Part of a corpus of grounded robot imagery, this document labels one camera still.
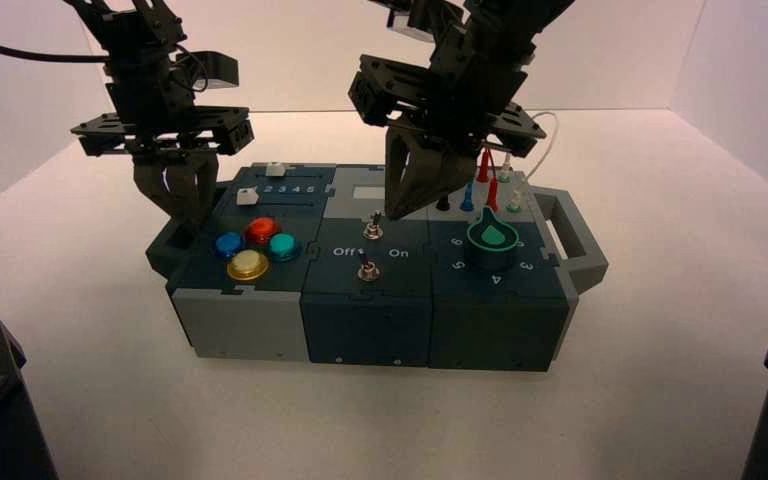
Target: white cable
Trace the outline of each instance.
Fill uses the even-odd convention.
[[[546,151],[543,152],[543,156],[540,157],[540,160],[537,161],[537,163],[534,165],[534,168],[531,169],[530,172],[528,172],[528,175],[525,176],[526,180],[529,180],[535,173],[537,173],[537,170],[540,168],[541,165],[543,165],[543,162],[546,161],[546,158],[549,156],[549,153],[552,152],[552,147],[555,146],[555,141],[558,139],[558,132],[561,130],[561,122],[558,120],[558,116],[555,115],[554,112],[540,112],[537,115],[534,115],[531,117],[532,120],[536,120],[543,116],[550,116],[555,119],[555,128],[552,130],[552,138],[549,140],[549,146],[546,147]]]

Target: label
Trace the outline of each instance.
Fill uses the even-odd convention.
[[[334,250],[331,250],[331,255],[335,257],[354,257],[358,254],[359,250],[363,250],[362,248],[353,248],[353,247],[337,247]],[[407,250],[401,250],[398,248],[391,248],[387,252],[387,256],[390,258],[399,258],[399,259],[406,259],[410,258],[410,252]]]

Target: white table surface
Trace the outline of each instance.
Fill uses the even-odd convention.
[[[768,184],[667,111],[560,117],[534,183],[572,192],[611,267],[548,374],[197,358],[127,158],[75,144],[4,192],[0,317],[62,478],[737,478],[768,383]],[[253,122],[224,178],[383,162],[353,113]]]

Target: red probe plug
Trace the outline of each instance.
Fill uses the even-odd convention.
[[[492,208],[494,212],[499,211],[499,206],[496,205],[496,192],[499,190],[499,181],[496,177],[490,180],[490,190],[487,192],[487,206]]]
[[[490,168],[490,150],[484,149],[484,153],[481,154],[481,168],[478,169],[478,177],[475,179],[479,183],[487,183],[490,177],[487,175],[487,170]]]

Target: robotic arm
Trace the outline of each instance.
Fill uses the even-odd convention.
[[[217,154],[234,155],[254,139],[247,108],[194,103],[208,88],[237,86],[237,61],[182,47],[181,18],[163,0],[133,0],[135,9],[122,12],[104,0],[64,1],[109,53],[104,71],[116,109],[72,133],[87,155],[132,155],[139,190],[173,219],[198,227],[213,202]]]
[[[389,28],[436,44],[427,68],[361,56],[349,91],[364,122],[388,127],[389,218],[463,187],[482,147],[523,157],[546,137],[511,99],[527,76],[534,35],[574,0],[467,0],[466,22],[445,0],[372,1],[390,9]]]

